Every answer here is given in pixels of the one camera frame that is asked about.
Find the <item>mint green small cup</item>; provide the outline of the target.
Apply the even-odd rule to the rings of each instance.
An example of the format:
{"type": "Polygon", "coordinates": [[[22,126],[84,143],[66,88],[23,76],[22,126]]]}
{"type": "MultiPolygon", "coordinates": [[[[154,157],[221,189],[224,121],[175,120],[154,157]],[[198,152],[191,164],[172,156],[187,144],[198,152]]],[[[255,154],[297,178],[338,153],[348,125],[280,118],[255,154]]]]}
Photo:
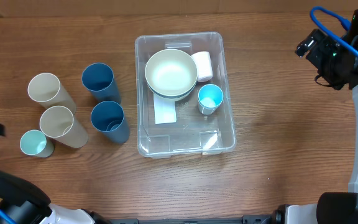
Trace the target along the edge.
{"type": "Polygon", "coordinates": [[[54,152],[54,145],[45,134],[39,130],[24,133],[20,140],[21,151],[28,156],[48,157],[54,152]]]}

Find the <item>pink small cup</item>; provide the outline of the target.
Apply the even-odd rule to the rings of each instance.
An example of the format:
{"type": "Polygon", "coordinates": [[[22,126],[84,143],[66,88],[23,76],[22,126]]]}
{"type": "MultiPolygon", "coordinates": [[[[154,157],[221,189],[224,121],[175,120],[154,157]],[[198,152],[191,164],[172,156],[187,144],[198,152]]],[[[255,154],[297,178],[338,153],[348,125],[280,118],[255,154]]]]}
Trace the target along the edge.
{"type": "Polygon", "coordinates": [[[210,53],[207,51],[197,52],[191,55],[191,57],[198,70],[197,82],[206,82],[212,79],[213,68],[210,53]]]}

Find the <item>light blue small cup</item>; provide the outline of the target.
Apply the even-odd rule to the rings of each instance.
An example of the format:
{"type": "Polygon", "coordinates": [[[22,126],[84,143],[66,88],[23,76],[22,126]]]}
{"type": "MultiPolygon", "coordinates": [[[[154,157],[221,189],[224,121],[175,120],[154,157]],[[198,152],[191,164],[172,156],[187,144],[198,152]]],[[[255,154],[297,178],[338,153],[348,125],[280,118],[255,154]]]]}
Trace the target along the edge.
{"type": "Polygon", "coordinates": [[[223,102],[222,89],[215,84],[203,85],[198,92],[198,101],[203,108],[216,109],[223,102]]]}

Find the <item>dark blue bowl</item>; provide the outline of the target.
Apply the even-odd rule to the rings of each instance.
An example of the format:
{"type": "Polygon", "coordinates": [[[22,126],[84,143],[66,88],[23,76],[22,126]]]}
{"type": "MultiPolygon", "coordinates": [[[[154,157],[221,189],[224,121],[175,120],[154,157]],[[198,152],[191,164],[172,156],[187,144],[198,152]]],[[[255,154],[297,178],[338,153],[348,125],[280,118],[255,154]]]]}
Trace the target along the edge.
{"type": "Polygon", "coordinates": [[[165,96],[178,96],[195,88],[196,82],[151,82],[147,86],[165,96]]]}

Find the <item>cream bowl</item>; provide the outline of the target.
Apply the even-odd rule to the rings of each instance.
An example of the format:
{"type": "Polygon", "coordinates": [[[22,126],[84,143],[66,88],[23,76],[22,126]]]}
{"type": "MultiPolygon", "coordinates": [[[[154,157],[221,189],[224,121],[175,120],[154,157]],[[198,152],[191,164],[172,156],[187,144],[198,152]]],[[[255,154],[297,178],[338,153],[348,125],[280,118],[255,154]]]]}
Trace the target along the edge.
{"type": "Polygon", "coordinates": [[[180,101],[180,100],[186,98],[194,90],[194,88],[192,88],[189,91],[187,91],[186,93],[184,93],[182,95],[178,95],[178,96],[165,96],[163,94],[157,93],[151,87],[149,87],[149,89],[152,91],[153,94],[157,95],[159,98],[169,100],[169,101],[180,101]]]}
{"type": "Polygon", "coordinates": [[[151,82],[196,82],[198,70],[192,57],[182,50],[161,50],[147,61],[145,79],[151,82]]]}

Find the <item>grey small cup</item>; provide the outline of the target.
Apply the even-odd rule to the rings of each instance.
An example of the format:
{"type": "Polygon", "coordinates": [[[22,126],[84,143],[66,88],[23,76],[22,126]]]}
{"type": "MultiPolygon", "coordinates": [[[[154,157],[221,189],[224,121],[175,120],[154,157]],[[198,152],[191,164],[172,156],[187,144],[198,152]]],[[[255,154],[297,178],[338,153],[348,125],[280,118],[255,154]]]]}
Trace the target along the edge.
{"type": "Polygon", "coordinates": [[[216,103],[212,98],[203,98],[198,102],[198,109],[203,115],[213,114],[219,106],[220,104],[216,103]]]}

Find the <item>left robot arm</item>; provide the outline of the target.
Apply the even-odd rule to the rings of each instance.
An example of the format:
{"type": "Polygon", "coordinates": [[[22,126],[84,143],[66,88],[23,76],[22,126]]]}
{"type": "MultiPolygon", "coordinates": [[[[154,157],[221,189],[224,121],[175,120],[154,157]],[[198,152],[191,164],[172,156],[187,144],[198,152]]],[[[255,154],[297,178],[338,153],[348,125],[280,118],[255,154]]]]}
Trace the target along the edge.
{"type": "MultiPolygon", "coordinates": [[[[0,124],[0,136],[5,135],[0,124]]],[[[111,224],[96,212],[68,209],[51,203],[33,183],[0,170],[0,223],[111,224]]]]}

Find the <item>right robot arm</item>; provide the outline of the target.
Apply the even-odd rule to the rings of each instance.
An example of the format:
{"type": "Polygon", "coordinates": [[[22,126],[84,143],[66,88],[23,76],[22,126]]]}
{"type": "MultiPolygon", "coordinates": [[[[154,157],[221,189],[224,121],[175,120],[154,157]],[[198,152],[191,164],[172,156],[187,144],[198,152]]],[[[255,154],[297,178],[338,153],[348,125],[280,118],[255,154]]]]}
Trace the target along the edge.
{"type": "Polygon", "coordinates": [[[310,11],[317,25],[295,53],[305,57],[324,78],[326,87],[348,85],[356,110],[356,149],[347,192],[323,193],[309,205],[281,205],[262,223],[358,223],[358,9],[351,20],[321,6],[310,11]]]}

